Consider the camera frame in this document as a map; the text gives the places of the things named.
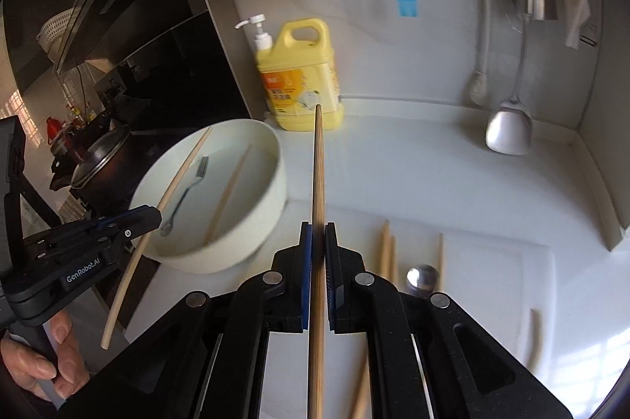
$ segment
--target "backsplash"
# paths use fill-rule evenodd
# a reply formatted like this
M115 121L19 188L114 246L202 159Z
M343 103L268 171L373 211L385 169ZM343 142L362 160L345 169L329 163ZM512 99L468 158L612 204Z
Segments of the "backsplash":
M466 88L476 69L480 1L418 0L418 17L407 18L398 16L395 0L235 0L243 18L264 13L265 28L274 36L288 20L325 20L343 96L446 104L469 104ZM589 1L598 34L601 1ZM490 105L510 94L521 30L512 0L493 0ZM563 23L532 24L522 99L534 117L575 128L587 104L598 50L585 43L578 50L566 48L564 40Z

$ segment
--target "human hand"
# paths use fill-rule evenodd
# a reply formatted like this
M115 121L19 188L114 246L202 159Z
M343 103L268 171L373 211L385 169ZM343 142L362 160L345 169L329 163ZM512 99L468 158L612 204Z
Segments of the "human hand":
M11 339L0 340L2 360L15 383L46 401L50 400L37 383L38 379L52 380L56 377L55 390L64 399L81 389L89 380L67 312L59 311L50 319L50 332L59 344L57 347L59 375L55 366L39 353Z

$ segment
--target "white pump dispenser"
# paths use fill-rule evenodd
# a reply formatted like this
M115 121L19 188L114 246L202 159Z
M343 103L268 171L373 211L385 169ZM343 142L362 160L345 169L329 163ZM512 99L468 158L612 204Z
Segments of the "white pump dispenser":
M265 20L264 14L254 15L249 19L242 20L239 24L235 26L238 30L240 27L245 26L246 24L254 24L256 25L256 38L254 42L256 43L256 49L258 51L270 50L273 46L272 36L263 30L263 21Z

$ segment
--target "white wall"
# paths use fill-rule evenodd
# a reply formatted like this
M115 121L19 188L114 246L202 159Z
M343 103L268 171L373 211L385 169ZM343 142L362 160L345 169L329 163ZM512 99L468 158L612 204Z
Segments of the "white wall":
M580 133L607 184L619 220L630 225L630 0L603 0L602 48Z
M264 13L267 30L301 17L330 26L344 96L461 104L475 70L480 0L418 0L418 18L398 17L395 0L235 0L242 17ZM600 0L590 0L595 25ZM489 87L492 104L511 91L521 24L511 0L494 0ZM597 48L564 46L560 22L537 22L522 99L544 120L578 126L587 103Z

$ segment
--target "round bowl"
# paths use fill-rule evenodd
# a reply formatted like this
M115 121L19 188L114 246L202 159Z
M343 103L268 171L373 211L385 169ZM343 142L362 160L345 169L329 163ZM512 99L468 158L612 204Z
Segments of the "round bowl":
M149 169L138 185L130 208L159 202L178 169L206 128L173 145ZM207 170L196 177L201 158ZM221 196L240 161L229 200L214 235L204 243ZM187 193L168 235L154 231L144 254L187 273L214 273L243 261L256 251L280 219L287 199L287 179L280 141L267 124L256 120L228 120L212 132L162 211L162 225L171 216L185 189Z

